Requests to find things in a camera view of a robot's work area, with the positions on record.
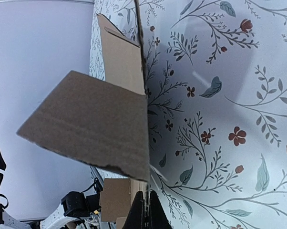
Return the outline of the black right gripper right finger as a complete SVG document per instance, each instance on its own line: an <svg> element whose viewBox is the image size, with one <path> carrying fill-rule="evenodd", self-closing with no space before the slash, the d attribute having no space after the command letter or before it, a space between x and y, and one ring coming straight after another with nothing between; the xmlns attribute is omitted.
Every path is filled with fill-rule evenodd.
<svg viewBox="0 0 287 229"><path fill-rule="evenodd" d="M155 191L149 197L148 229L172 229Z"/></svg>

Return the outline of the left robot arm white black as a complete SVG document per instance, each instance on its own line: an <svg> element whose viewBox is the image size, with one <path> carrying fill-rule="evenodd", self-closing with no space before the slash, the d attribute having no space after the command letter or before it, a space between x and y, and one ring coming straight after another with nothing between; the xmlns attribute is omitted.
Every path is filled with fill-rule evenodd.
<svg viewBox="0 0 287 229"><path fill-rule="evenodd" d="M94 195L86 196L83 191L70 191L59 199L68 184L80 184L77 179L83 179L86 173L70 159L50 154L34 157L32 165L33 174L38 179L36 188L40 194L29 192L33 183L24 183L23 192L15 195L21 200L21 204L16 207L20 219L13 218L6 211L8 205L0 203L0 228L29 229L29 221L39 221L41 229L60 229L69 222L88 219L94 211L100 211L99 198L104 179L96 168L91 167L93 180L89 186L94 188ZM4 178L2 172L6 167L0 152L0 186Z"/></svg>

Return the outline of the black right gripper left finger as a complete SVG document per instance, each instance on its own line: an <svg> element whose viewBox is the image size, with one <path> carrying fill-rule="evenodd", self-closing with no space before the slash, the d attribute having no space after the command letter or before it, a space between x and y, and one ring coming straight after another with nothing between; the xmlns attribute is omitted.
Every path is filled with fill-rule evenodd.
<svg viewBox="0 0 287 229"><path fill-rule="evenodd" d="M145 201L142 191L138 191L134 197L132 206L124 223L123 229L145 228Z"/></svg>

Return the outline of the brown cardboard box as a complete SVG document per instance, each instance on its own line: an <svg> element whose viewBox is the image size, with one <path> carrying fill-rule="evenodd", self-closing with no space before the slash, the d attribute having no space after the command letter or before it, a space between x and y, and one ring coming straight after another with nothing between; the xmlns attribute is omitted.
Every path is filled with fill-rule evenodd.
<svg viewBox="0 0 287 229"><path fill-rule="evenodd" d="M144 39L134 42L97 14L105 79L70 71L18 129L39 147L123 175L106 179L99 205L104 222L126 220L138 191L146 198L149 135Z"/></svg>

